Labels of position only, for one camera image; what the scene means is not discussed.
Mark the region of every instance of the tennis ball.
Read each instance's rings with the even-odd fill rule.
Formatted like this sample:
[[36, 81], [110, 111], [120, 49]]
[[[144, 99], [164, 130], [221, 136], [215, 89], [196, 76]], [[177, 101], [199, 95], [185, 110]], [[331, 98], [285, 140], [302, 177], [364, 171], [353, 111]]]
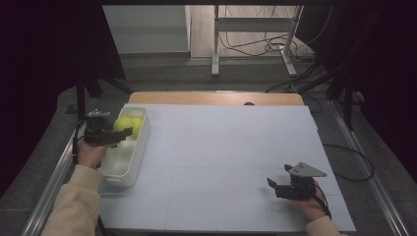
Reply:
[[133, 127], [134, 127], [134, 122], [129, 117], [119, 117], [113, 123], [114, 131], [124, 131], [125, 129], [133, 128]]
[[139, 131], [141, 130], [141, 126], [142, 123], [144, 122], [144, 120], [142, 120], [141, 118], [133, 118], [133, 135], [137, 135], [139, 133]]

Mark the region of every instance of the sleeve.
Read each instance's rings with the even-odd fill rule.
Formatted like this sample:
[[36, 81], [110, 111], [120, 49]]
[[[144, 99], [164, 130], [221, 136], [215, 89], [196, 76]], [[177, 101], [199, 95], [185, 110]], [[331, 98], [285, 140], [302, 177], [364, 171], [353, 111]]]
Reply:
[[309, 236], [340, 236], [334, 224], [328, 216], [318, 218], [306, 225], [306, 232]]
[[101, 179], [98, 171], [77, 165], [70, 181], [61, 187], [42, 235], [94, 235]]

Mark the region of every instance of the human hand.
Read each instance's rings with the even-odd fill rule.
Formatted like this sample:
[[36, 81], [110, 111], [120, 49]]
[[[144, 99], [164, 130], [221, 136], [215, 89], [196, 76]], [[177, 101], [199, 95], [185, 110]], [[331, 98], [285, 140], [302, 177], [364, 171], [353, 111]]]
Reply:
[[[315, 181], [315, 185], [316, 185], [316, 196], [319, 197], [319, 199], [321, 199], [324, 202], [326, 197], [323, 194], [322, 190], [320, 189], [319, 183], [317, 181]], [[310, 198], [308, 200], [303, 200], [303, 201], [300, 201], [300, 200], [290, 200], [290, 201], [301, 208], [301, 211], [303, 211], [304, 215], [307, 217], [309, 221], [313, 221], [323, 216], [326, 216], [326, 213], [323, 210], [322, 206], [313, 198]]]
[[116, 146], [116, 144], [109, 144], [104, 146], [92, 146], [88, 144], [84, 138], [78, 140], [78, 163], [95, 169], [105, 156], [108, 148]]

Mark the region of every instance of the metal frame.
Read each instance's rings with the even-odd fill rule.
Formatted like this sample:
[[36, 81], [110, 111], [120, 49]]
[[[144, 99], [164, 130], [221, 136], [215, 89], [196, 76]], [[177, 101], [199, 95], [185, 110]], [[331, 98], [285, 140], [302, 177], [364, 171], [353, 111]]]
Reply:
[[[343, 112], [341, 111], [340, 107], [336, 104], [335, 101], [330, 100], [329, 102], [330, 109], [333, 112], [334, 117], [337, 120], [337, 123], [342, 131], [344, 138], [349, 143], [350, 147], [358, 150], [362, 153], [365, 153], [358, 142], [358, 139], [355, 136], [355, 133], [349, 129], [349, 127], [345, 124], [343, 120]], [[371, 174], [371, 170], [368, 167], [368, 163], [357, 155], [359, 166], [364, 172], [365, 175], [369, 176]], [[408, 236], [409, 233], [405, 228], [404, 223], [402, 222], [402, 218], [396, 208], [395, 204], [393, 203], [392, 199], [387, 193], [387, 190], [384, 188], [383, 184], [381, 183], [380, 178], [375, 173], [374, 176], [368, 180], [368, 184], [374, 193], [374, 197], [377, 200], [378, 204], [380, 205], [381, 210], [383, 211], [385, 217], [387, 218], [387, 222], [392, 229], [392, 232], [396, 236]]]
[[284, 46], [280, 47], [282, 59], [290, 77], [296, 77], [297, 72], [291, 61], [289, 48], [301, 14], [301, 6], [296, 6], [292, 18], [220, 18], [218, 5], [214, 6], [214, 44], [211, 55], [211, 74], [219, 75], [219, 46], [218, 38], [221, 31], [249, 32], [288, 32]]
[[[88, 110], [92, 110], [98, 104], [98, 98], [92, 98], [88, 104]], [[83, 130], [86, 128], [86, 125], [83, 125], [80, 128], [80, 134], [83, 133]], [[46, 184], [45, 190], [39, 198], [36, 206], [34, 207], [33, 212], [28, 220], [27, 225], [25, 226], [22, 236], [24, 235], [39, 235], [43, 225], [49, 215], [56, 196], [58, 195], [59, 190], [64, 182], [65, 176], [72, 164], [73, 160], [73, 137], [75, 131], [71, 136], [71, 139], [68, 141], [65, 146], [64, 152], [58, 160], [51, 177], [49, 178], [48, 183]]]

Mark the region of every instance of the white board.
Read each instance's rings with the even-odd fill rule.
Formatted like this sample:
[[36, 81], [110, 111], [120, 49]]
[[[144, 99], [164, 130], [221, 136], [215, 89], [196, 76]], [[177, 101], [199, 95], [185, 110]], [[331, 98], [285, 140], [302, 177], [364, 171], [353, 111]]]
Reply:
[[293, 232], [307, 223], [267, 178], [288, 185], [284, 164], [303, 161], [340, 231], [355, 231], [306, 106], [149, 105], [150, 134], [136, 184], [100, 187], [108, 228]]

